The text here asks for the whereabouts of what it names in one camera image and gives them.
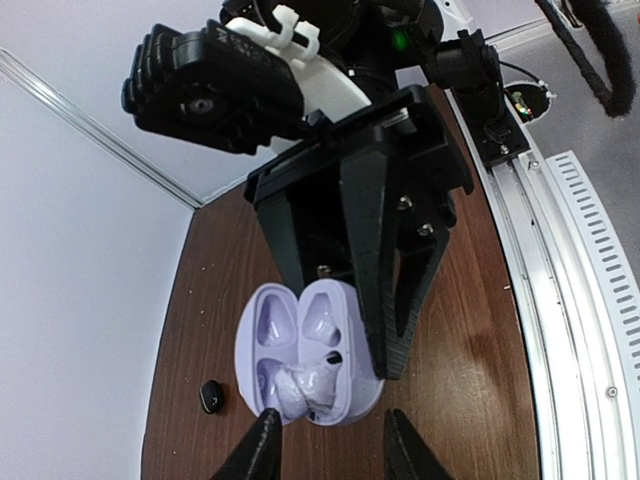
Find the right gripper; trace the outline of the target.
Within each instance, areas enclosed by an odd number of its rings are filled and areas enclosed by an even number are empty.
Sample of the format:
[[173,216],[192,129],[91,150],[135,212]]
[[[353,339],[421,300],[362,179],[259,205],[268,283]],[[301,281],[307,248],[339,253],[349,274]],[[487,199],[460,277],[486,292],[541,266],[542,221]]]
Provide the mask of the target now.
[[355,280],[376,375],[398,380],[456,223],[474,189],[460,146],[421,87],[335,123],[249,175],[245,197],[296,295],[319,276]]

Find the purple round charging case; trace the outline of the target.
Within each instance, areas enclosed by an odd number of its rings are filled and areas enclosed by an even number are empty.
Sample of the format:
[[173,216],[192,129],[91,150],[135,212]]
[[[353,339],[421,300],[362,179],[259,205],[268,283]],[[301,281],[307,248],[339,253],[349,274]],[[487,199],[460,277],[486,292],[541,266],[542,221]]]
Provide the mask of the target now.
[[321,279],[300,295],[266,283],[257,288],[240,318],[235,340],[235,375],[240,395],[254,415],[279,411],[274,376],[283,365],[301,364],[332,351],[342,355],[334,408],[303,416],[319,426],[341,426],[366,416],[378,403],[384,382],[373,363],[354,287]]

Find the right aluminium frame post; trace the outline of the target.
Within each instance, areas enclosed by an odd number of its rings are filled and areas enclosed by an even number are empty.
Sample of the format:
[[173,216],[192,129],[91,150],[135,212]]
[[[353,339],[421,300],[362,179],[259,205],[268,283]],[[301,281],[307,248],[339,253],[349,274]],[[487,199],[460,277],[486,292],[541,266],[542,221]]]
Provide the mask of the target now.
[[9,50],[1,49],[1,76],[51,111],[100,149],[158,187],[180,204],[198,210],[204,202],[180,185],[116,134],[86,114]]

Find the white stem earbud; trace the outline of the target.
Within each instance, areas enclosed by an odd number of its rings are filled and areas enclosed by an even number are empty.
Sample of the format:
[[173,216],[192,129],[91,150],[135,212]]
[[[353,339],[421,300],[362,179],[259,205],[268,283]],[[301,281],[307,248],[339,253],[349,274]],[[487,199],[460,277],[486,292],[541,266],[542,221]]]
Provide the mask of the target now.
[[337,351],[301,364],[283,365],[274,376],[279,411],[286,420],[328,415],[334,408],[343,358]]

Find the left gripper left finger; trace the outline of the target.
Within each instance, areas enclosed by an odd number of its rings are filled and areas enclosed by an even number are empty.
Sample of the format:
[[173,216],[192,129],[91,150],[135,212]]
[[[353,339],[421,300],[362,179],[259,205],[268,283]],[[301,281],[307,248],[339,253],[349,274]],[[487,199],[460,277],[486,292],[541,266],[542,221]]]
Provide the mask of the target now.
[[214,474],[214,479],[280,479],[282,427],[279,412],[266,408]]

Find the front aluminium rail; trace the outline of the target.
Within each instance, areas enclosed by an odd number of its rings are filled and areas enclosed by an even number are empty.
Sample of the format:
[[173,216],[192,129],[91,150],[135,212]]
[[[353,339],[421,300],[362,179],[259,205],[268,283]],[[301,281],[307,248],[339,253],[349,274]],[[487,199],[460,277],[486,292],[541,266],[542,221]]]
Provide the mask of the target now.
[[639,475],[639,287],[553,104],[478,174],[510,275],[545,479]]

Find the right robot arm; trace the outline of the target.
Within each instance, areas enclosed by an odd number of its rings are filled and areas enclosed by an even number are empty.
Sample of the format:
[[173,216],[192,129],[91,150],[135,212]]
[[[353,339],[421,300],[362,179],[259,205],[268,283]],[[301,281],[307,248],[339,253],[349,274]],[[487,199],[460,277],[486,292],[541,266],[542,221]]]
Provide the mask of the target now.
[[301,291],[322,267],[353,285],[376,375],[398,379],[457,215],[451,194],[474,188],[463,149],[422,87],[498,94],[496,51],[480,32],[443,38],[432,1],[296,1],[321,44],[370,105],[250,174],[245,196],[285,284]]

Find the black charging case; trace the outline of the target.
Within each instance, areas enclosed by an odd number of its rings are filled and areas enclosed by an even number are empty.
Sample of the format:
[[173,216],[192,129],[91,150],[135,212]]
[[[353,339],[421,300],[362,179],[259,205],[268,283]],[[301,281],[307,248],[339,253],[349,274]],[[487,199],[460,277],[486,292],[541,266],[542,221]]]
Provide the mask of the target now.
[[224,387],[215,380],[209,380],[200,387],[199,398],[204,412],[208,415],[219,414],[224,409]]

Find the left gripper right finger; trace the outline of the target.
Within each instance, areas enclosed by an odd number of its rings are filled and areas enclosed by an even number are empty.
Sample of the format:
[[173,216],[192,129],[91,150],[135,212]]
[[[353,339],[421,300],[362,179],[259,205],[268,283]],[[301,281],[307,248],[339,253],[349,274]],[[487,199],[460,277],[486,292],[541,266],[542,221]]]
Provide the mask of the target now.
[[385,413],[384,468],[386,479],[452,479],[400,409]]

